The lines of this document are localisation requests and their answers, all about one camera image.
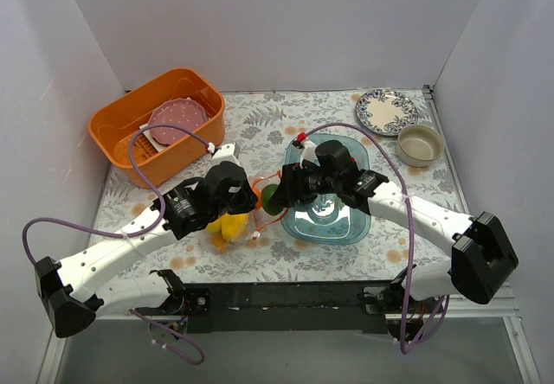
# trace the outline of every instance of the white plate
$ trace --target white plate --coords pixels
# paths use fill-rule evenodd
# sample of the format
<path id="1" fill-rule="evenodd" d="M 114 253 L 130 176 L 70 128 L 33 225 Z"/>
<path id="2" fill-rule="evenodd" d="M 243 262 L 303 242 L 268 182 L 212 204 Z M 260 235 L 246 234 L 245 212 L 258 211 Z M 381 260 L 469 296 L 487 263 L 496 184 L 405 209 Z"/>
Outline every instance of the white plate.
<path id="1" fill-rule="evenodd" d="M 417 123 L 414 102 L 394 90 L 365 93 L 356 103 L 356 115 L 370 131 L 384 136 L 396 136 L 407 125 Z"/>

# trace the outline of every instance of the orange basket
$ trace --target orange basket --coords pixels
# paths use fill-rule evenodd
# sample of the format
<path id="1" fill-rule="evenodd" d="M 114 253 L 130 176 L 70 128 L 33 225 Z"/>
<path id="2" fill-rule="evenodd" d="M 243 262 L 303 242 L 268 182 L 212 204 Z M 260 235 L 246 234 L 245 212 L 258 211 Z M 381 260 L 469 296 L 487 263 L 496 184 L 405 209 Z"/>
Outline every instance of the orange basket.
<path id="1" fill-rule="evenodd" d="M 131 137 L 139 130 L 139 126 L 148 122 L 152 111 L 162 103 L 187 97 L 202 105 L 209 116 L 209 120 L 196 128 L 195 133 L 219 145 L 225 136 L 225 99 L 204 77 L 188 68 L 170 70 L 98 110 L 88 123 L 88 132 L 111 163 L 121 168 L 133 183 L 147 188 L 129 160 Z M 145 135 L 138 137 L 132 147 L 132 154 L 140 169 L 156 186 L 204 153 L 204 146 L 190 136 L 161 152 L 152 146 Z"/>

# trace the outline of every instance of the beige bowl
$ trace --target beige bowl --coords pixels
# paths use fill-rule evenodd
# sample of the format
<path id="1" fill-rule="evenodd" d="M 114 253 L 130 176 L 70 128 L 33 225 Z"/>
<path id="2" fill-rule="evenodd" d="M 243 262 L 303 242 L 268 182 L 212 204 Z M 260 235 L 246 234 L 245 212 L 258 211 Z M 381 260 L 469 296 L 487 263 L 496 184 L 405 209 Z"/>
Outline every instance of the beige bowl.
<path id="1" fill-rule="evenodd" d="M 396 154 L 409 166 L 422 168 L 442 155 L 444 142 L 441 135 L 424 125 L 408 125 L 398 134 Z"/>

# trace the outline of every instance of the teal plastic tray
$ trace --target teal plastic tray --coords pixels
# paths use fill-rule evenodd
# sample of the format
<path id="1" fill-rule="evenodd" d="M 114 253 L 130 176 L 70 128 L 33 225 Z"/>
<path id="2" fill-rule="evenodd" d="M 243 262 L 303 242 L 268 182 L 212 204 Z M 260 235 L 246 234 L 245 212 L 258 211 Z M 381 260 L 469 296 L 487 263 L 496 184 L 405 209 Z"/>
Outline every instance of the teal plastic tray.
<path id="1" fill-rule="evenodd" d="M 315 144 L 331 139 L 338 140 L 348 149 L 359 168 L 370 168 L 367 150 L 357 140 L 321 133 L 310 136 Z M 300 151 L 289 144 L 285 163 L 297 163 L 299 160 Z M 334 245 L 360 241 L 370 231 L 371 225 L 368 215 L 345 206 L 334 194 L 319 195 L 317 200 L 307 206 L 297 205 L 289 209 L 281 223 L 295 239 Z"/>

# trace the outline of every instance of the white wall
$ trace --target white wall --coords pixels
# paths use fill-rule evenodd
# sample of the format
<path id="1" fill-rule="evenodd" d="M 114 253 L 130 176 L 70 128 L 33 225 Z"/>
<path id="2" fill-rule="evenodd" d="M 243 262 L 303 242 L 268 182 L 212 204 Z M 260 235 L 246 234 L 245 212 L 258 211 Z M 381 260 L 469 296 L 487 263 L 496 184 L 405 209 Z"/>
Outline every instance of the white wall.
<path id="1" fill-rule="evenodd" d="M 220 90 L 434 84 L 479 0 L 76 0 L 133 89 L 196 68 Z"/>
<path id="2" fill-rule="evenodd" d="M 554 382 L 554 0 L 480 0 L 436 85 L 474 213 L 503 221 L 510 278 L 543 382 Z"/>
<path id="3" fill-rule="evenodd" d="M 122 94 L 74 0 L 0 0 L 0 382 L 35 382 L 50 324 L 21 229 L 40 215 L 90 224 L 106 160 L 87 120 Z M 87 236 L 32 229 L 37 258 L 74 253 Z"/>

